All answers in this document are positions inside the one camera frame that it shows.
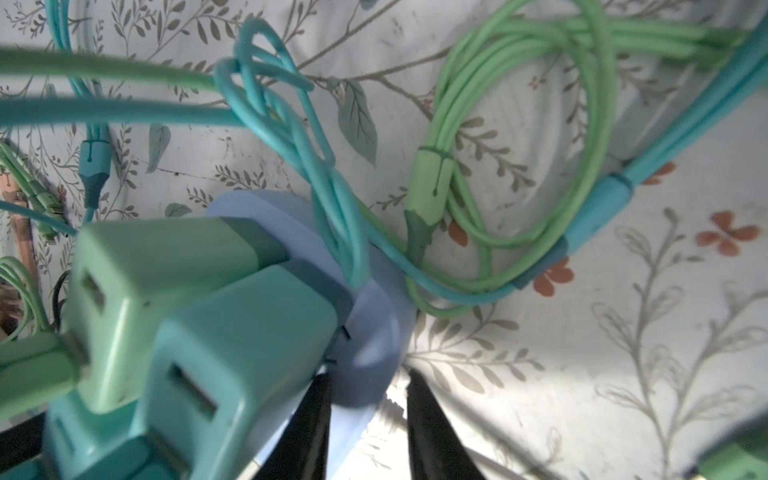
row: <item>orange flower print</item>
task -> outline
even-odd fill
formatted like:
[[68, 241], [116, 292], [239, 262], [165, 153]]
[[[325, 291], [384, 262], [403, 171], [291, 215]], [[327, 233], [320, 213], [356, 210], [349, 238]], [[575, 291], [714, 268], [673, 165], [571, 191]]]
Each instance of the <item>orange flower print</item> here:
[[708, 230], [697, 233], [695, 240], [699, 247], [708, 247], [717, 243], [717, 251], [726, 257], [735, 257], [741, 252], [738, 242], [751, 242], [760, 235], [757, 225], [733, 228], [735, 215], [730, 210], [712, 214], [710, 220], [720, 229], [719, 232]]
[[672, 162], [665, 164], [662, 168], [656, 170], [656, 172], [648, 177], [648, 179], [643, 182], [643, 185], [658, 185], [661, 183], [661, 178], [664, 175], [669, 175], [672, 172], [674, 172], [677, 169], [677, 165], [673, 164]]
[[536, 280], [533, 281], [533, 290], [542, 296], [553, 296], [555, 283], [572, 282], [576, 276], [574, 271], [567, 268], [566, 265], [568, 265], [568, 257], [547, 268], [547, 271], [537, 276]]
[[531, 87], [531, 90], [537, 90], [545, 83], [547, 83], [547, 78], [534, 75], [531, 81], [528, 82], [528, 86]]
[[435, 103], [435, 87], [432, 87], [425, 95], [421, 95], [419, 100], [422, 101], [427, 110], [432, 111], [432, 104]]
[[64, 188], [64, 185], [59, 185], [56, 188], [56, 193], [58, 194], [58, 199], [61, 201], [61, 204], [67, 203], [67, 189]]
[[463, 228], [461, 228], [461, 226], [459, 226], [458, 223], [456, 223], [456, 220], [451, 220], [451, 224], [448, 225], [448, 235], [451, 237], [451, 240], [461, 245], [462, 247], [466, 247], [469, 243], [469, 237], [467, 237], [467, 233]]

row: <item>black cable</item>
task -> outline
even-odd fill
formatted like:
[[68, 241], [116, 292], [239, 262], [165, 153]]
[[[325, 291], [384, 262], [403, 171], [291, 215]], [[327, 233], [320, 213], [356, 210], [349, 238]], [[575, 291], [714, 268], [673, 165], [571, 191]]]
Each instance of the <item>black cable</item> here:
[[69, 270], [65, 270], [53, 286], [53, 305], [51, 306], [51, 309], [53, 310], [53, 330], [56, 333], [61, 330], [61, 305], [67, 301], [64, 299], [59, 303], [58, 294], [61, 293], [61, 288], [64, 286], [64, 280], [67, 279], [67, 275], [69, 275]]

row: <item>usb port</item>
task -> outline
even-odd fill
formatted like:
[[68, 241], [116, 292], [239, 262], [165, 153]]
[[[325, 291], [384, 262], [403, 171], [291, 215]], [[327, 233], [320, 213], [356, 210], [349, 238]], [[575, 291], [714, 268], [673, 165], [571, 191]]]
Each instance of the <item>usb port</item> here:
[[94, 280], [88, 272], [85, 272], [85, 275], [83, 276], [83, 288], [88, 293], [91, 300], [93, 300], [93, 303], [98, 308], [98, 312], [104, 312], [104, 293], [101, 292], [98, 283], [96, 283], [96, 280]]
[[173, 364], [168, 373], [171, 382], [195, 405], [198, 411], [211, 420], [216, 415], [216, 403], [186, 373]]

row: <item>cable loop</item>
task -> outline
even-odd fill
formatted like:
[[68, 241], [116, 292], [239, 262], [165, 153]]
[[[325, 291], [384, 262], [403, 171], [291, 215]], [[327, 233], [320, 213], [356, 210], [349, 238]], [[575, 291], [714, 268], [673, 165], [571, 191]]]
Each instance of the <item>cable loop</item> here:
[[[272, 45], [274, 54], [253, 44], [257, 35]], [[235, 74], [240, 75], [243, 88], [233, 82]], [[369, 277], [368, 239], [355, 196], [333, 167], [336, 159], [310, 103], [307, 92], [314, 84], [299, 73], [285, 44], [262, 18], [243, 24], [234, 58], [216, 63], [214, 79], [234, 114], [310, 183], [317, 230], [341, 266], [346, 282], [361, 286]], [[283, 81], [296, 89], [322, 158], [302, 119], [266, 85], [266, 79]]]

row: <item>teal charger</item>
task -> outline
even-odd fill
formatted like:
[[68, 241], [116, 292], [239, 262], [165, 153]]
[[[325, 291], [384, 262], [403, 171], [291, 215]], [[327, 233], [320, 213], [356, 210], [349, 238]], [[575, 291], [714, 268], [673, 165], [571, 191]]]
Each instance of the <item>teal charger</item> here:
[[128, 438], [136, 402], [96, 415], [78, 392], [48, 404], [43, 452], [60, 480], [72, 480]]
[[134, 433], [180, 478], [231, 480], [296, 408], [349, 315], [346, 291], [290, 260], [166, 319]]

